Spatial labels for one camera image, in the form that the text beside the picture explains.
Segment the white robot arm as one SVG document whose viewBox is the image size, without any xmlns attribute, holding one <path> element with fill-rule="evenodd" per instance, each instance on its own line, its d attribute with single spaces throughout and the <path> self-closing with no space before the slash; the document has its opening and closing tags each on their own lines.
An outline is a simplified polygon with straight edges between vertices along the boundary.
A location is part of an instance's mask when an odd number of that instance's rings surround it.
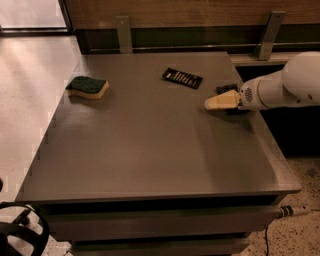
<svg viewBox="0 0 320 256">
<path fill-rule="evenodd" d="M 304 52 L 280 71 L 248 80 L 239 91 L 228 90 L 205 101 L 209 111 L 259 111 L 320 105 L 320 53 Z"/>
</svg>

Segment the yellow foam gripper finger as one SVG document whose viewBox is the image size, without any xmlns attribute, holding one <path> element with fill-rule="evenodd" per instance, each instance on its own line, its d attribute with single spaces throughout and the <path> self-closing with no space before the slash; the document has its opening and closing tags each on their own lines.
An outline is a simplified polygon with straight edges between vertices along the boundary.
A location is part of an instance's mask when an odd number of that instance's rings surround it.
<svg viewBox="0 0 320 256">
<path fill-rule="evenodd" d="M 240 102 L 240 95 L 235 90 L 229 90 L 225 93 L 211 97 L 205 101 L 207 110 L 225 110 L 237 108 Z"/>
</svg>

